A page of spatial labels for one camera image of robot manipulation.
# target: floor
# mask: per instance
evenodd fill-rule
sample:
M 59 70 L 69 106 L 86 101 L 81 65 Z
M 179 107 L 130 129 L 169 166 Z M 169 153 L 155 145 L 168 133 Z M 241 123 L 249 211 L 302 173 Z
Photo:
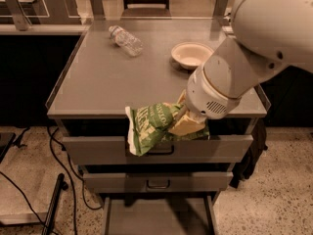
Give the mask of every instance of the floor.
M 172 16 L 210 17 L 215 0 L 170 0 Z M 91 15 L 88 0 L 77 0 L 82 18 Z M 103 0 L 108 20 L 118 19 L 122 0 Z M 0 132 L 22 133 L 22 129 L 0 126 Z M 240 183 L 238 189 L 229 187 L 214 205 L 220 234 L 313 235 L 313 127 L 267 128 L 267 152 L 261 156 L 253 176 Z M 60 132 L 56 138 L 62 139 Z M 48 210 L 59 173 L 65 173 L 55 161 L 49 147 L 45 127 L 33 126 L 25 133 L 25 146 L 11 147 L 0 164 L 4 172 L 27 195 L 37 212 Z M 66 165 L 67 154 L 53 143 L 57 157 Z M 103 211 L 91 211 L 82 200 L 82 184 L 71 174 L 77 195 L 76 220 L 78 234 L 100 234 Z M 0 176 L 0 214 L 30 212 L 22 195 L 4 177 Z M 99 204 L 96 197 L 84 190 L 87 203 Z M 56 214 L 55 232 L 71 235 L 73 232 L 72 187 L 63 191 Z M 41 225 L 0 227 L 0 235 L 41 234 Z

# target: bowl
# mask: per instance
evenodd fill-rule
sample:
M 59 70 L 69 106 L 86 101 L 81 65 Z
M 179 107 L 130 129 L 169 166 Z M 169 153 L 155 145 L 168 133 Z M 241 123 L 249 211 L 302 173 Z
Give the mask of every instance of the bowl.
M 187 70 L 196 69 L 200 64 L 206 62 L 212 53 L 211 48 L 196 42 L 177 44 L 171 52 L 172 58 Z

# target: open drawer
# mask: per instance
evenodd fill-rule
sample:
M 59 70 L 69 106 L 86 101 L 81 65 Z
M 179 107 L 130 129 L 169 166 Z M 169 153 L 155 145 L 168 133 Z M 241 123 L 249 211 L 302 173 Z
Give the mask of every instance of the open drawer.
M 63 142 L 77 165 L 237 163 L 252 142 L 251 135 L 210 136 L 209 140 L 160 144 L 142 157 L 127 150 L 123 136 L 64 137 Z
M 137 199 L 131 206 L 122 199 L 105 198 L 103 234 L 218 234 L 211 198 L 172 196 Z
M 95 193 L 217 192 L 226 190 L 232 172 L 181 173 L 85 173 L 89 190 Z

